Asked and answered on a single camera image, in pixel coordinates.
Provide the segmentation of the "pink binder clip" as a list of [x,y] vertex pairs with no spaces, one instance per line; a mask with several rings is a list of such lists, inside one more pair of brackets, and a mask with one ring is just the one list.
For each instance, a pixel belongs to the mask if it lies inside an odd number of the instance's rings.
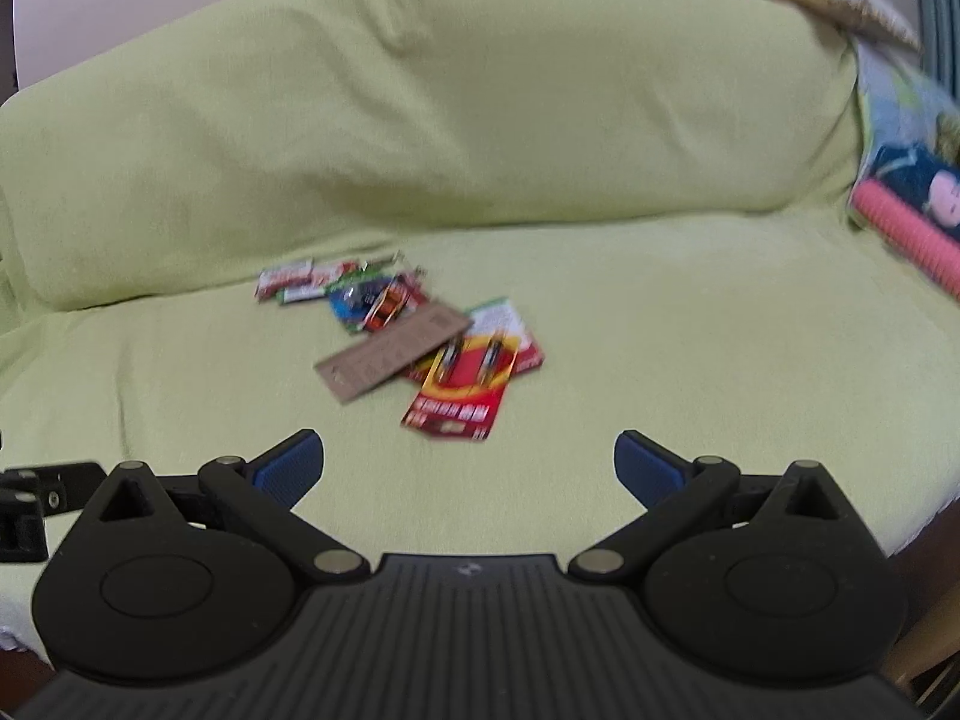
[[409,294],[409,301],[415,302],[415,304],[423,304],[423,302],[430,300],[427,293],[423,291],[423,275],[425,275],[425,271],[421,268],[400,271],[397,275],[397,281],[404,286],[405,291]]

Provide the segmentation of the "brown cardboard hang card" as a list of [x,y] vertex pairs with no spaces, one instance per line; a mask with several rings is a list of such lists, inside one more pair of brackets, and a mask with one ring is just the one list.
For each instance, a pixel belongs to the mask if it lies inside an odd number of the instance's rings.
[[314,371],[340,403],[350,403],[400,374],[460,333],[472,319],[444,302],[428,302],[363,341],[319,361]]

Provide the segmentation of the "blue green battery pack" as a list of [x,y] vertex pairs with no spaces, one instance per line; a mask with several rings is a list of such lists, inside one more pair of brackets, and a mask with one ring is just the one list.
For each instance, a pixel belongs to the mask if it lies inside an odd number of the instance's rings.
[[348,333],[363,330],[364,319],[391,281],[391,277],[368,278],[332,291],[329,296],[332,312]]

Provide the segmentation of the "white red small card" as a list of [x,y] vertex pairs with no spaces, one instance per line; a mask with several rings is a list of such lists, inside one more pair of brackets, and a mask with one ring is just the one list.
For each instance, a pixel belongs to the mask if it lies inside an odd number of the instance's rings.
[[298,288],[308,284],[312,277],[313,262],[310,260],[270,266],[259,273],[254,298],[259,302],[268,301],[283,289]]

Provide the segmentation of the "red battery blister pack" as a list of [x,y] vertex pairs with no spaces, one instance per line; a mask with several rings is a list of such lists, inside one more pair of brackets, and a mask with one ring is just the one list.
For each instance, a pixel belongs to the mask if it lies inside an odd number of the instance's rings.
[[503,330],[455,338],[433,359],[402,426],[430,437],[482,442],[500,411],[517,353],[519,338]]

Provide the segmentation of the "red toy car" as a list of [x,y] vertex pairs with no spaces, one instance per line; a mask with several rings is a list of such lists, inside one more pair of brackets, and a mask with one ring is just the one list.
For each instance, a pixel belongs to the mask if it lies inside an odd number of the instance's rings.
[[389,325],[398,314],[404,312],[409,297],[410,289],[402,281],[394,280],[387,284],[364,316],[364,332],[379,332]]

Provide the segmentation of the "silver nail clipper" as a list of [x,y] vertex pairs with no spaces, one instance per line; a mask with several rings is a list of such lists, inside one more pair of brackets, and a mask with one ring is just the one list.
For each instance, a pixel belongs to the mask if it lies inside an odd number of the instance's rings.
[[364,259],[361,264],[361,270],[363,271],[379,271],[384,270],[384,268],[389,268],[389,266],[396,266],[399,263],[402,263],[405,260],[405,255],[397,250],[397,252],[392,252],[392,254],[379,255],[379,257],[373,257],[372,259]]

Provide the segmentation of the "green sofa cover cloth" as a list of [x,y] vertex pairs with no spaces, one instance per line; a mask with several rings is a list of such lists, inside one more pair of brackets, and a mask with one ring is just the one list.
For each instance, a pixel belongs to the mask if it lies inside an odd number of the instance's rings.
[[[856,54],[770,0],[223,0],[2,109],[2,458],[190,473],[301,427],[366,556],[569,556],[636,514],[618,433],[822,461],[887,551],[958,493],[958,307],[846,218]],[[342,405],[260,270],[402,254],[544,366],[488,439]]]

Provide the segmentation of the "pink ribbed roll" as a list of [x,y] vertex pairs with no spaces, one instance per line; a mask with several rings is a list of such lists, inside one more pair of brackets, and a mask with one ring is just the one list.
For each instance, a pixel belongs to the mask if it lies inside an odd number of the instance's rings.
[[851,210],[939,288],[958,298],[957,241],[875,179],[856,185]]

